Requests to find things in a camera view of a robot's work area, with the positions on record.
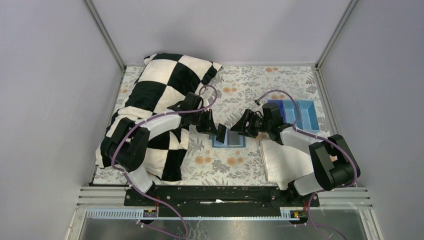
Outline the floral table cloth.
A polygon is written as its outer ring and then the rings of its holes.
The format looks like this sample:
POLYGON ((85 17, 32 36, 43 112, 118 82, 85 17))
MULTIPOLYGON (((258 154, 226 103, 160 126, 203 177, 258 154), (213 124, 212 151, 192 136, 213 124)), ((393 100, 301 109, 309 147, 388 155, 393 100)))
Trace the floral table cloth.
MULTIPOLYGON (((245 109, 255 109, 256 99, 312 100, 318 125, 324 135, 333 132, 326 118, 321 94, 313 66, 223 66, 211 81, 216 92, 207 90, 206 97, 217 96, 213 118, 216 123, 231 127, 245 109)), ((187 154, 181 165, 183 185, 214 186, 265 186, 264 165, 260 155, 260 142, 268 138, 260 133, 248 137, 245 147, 217 148, 205 134, 189 130, 187 154)))

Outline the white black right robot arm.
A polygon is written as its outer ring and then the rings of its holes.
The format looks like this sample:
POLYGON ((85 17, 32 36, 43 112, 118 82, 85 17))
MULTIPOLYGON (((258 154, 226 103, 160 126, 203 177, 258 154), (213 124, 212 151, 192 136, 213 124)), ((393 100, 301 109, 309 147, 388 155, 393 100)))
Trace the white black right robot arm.
POLYGON ((259 146, 265 179, 296 196, 346 187, 360 176, 341 135, 325 138, 301 130, 283 120, 275 103, 264 104, 261 111, 246 109, 230 130, 251 138, 268 134, 259 146))

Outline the aluminium frame rail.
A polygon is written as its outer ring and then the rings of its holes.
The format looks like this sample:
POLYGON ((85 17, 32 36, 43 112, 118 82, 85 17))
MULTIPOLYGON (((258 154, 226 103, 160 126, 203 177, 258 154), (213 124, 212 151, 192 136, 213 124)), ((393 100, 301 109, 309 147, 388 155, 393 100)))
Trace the aluminium frame rail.
POLYGON ((80 238, 85 219, 171 220, 174 210, 187 220, 317 220, 325 210, 352 210, 359 215, 368 240, 382 234, 364 187, 321 192, 290 199, 269 186, 157 186, 148 199, 126 186, 83 186, 67 239, 80 238))

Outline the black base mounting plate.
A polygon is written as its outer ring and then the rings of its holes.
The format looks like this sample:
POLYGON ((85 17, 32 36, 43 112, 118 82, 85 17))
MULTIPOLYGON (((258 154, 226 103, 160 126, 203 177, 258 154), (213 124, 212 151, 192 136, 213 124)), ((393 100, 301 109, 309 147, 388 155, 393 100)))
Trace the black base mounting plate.
POLYGON ((153 200, 163 201, 184 218, 189 217, 280 217, 281 208, 303 210, 310 196, 276 186, 153 186, 142 196, 134 189, 125 191, 124 206, 152 207, 159 217, 174 217, 171 208, 153 200))

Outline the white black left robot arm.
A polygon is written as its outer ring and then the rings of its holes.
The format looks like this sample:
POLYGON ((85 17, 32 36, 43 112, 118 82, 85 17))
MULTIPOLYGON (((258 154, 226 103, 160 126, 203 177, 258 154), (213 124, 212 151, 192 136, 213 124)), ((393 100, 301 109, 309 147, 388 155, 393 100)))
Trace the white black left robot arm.
POLYGON ((123 172, 130 187, 145 194, 154 183, 143 166, 149 141, 189 125, 195 125, 198 133, 214 135, 220 143, 225 141, 227 128, 215 125, 210 107, 203 105, 202 97, 190 92, 164 113, 145 120, 121 119, 112 135, 101 142, 100 155, 111 159, 112 167, 123 172))

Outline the dark grey credit card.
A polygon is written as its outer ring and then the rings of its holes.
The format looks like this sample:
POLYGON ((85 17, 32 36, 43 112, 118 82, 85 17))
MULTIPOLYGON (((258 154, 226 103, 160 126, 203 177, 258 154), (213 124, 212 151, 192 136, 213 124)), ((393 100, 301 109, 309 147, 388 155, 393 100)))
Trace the dark grey credit card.
POLYGON ((228 145, 231 147, 239 146, 241 144, 240 136, 237 132, 229 131, 228 132, 228 145))

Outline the blue card holder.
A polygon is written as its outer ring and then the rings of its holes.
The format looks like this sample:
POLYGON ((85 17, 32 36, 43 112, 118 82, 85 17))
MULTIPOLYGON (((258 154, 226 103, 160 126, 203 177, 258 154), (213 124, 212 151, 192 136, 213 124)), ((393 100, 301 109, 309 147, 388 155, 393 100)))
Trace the blue card holder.
POLYGON ((211 138, 211 146, 213 148, 245 148, 246 138, 243 135, 238 135, 237 132, 230 131, 229 129, 225 132, 224 143, 217 141, 216 136, 211 138))

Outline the white folded towel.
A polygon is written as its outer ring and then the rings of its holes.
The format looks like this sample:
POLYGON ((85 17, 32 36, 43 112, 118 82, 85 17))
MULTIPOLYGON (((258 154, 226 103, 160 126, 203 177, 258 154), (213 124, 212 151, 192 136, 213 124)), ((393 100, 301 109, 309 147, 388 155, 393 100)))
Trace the white folded towel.
POLYGON ((310 156, 294 147, 267 139, 260 141, 259 150, 266 181, 277 184, 280 190, 285 191, 290 182, 313 172, 310 156))

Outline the black white checkered pillow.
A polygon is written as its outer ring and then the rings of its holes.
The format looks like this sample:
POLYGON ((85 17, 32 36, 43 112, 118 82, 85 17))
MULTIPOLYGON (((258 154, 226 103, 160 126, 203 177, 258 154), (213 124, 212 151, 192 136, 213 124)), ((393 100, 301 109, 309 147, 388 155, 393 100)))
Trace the black white checkered pillow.
MULTIPOLYGON (((106 144, 122 119, 139 121, 163 113, 183 101, 188 93, 198 93, 222 68, 220 63, 178 53, 156 53, 145 57, 144 64, 144 70, 122 106, 112 115, 95 151, 96 165, 102 169, 111 167, 112 156, 106 154, 106 144)), ((148 142, 142 165, 163 184, 178 185, 188 146, 187 126, 166 131, 148 142)))

